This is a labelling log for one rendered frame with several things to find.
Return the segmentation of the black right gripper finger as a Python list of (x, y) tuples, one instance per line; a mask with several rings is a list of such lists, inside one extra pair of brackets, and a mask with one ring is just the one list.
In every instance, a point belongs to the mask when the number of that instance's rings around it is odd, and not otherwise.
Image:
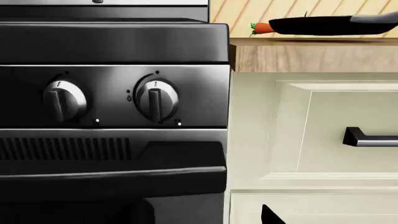
[(261, 222), (262, 224), (285, 224), (267, 205), (262, 205)]

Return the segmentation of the orange carrot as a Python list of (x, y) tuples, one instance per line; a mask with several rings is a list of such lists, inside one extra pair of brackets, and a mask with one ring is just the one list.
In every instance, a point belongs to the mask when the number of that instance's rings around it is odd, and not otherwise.
[(271, 27), (270, 24), (266, 23), (251, 23), (251, 29), (252, 29), (252, 35), (259, 35), (259, 34), (268, 34), (268, 33), (274, 33), (274, 29)]

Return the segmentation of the cream cabinet drawer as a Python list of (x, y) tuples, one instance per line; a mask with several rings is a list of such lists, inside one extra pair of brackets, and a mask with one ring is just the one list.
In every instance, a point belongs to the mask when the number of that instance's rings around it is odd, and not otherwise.
[(228, 187), (398, 189), (398, 147), (344, 145), (348, 127), (398, 136), (398, 72), (234, 74)]
[(262, 224), (262, 205), (285, 224), (398, 224), (398, 190), (234, 190), (228, 224)]

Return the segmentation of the silver stove knob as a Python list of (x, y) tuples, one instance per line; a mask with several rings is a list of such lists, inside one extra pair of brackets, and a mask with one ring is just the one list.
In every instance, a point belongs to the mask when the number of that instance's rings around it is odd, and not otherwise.
[(58, 122), (81, 117), (88, 109), (88, 100), (80, 87), (66, 80), (55, 80), (43, 90), (43, 103)]
[(178, 110), (179, 96), (167, 80), (153, 79), (139, 86), (135, 101), (137, 109), (149, 121), (164, 123)]

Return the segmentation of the wooden countertop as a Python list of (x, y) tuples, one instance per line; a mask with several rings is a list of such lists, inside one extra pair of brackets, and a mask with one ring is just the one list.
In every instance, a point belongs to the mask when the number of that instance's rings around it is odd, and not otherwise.
[(233, 38), (237, 72), (398, 72), (398, 39)]

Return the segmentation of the black frying pan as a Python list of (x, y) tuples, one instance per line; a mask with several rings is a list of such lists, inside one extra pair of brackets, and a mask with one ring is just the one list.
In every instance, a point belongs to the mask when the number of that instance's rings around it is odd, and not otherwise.
[(282, 35), (378, 35), (398, 26), (398, 11), (378, 15), (305, 16), (269, 21)]

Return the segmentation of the black stove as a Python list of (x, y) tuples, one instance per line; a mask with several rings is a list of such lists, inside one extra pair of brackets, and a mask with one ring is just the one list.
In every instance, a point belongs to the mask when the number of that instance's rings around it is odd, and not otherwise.
[[(0, 175), (225, 167), (229, 27), (210, 0), (0, 0)], [(170, 82), (178, 110), (154, 123), (135, 93)], [(58, 122), (55, 80), (88, 100)], [(224, 224), (225, 193), (72, 201), (0, 201), (0, 224)]]

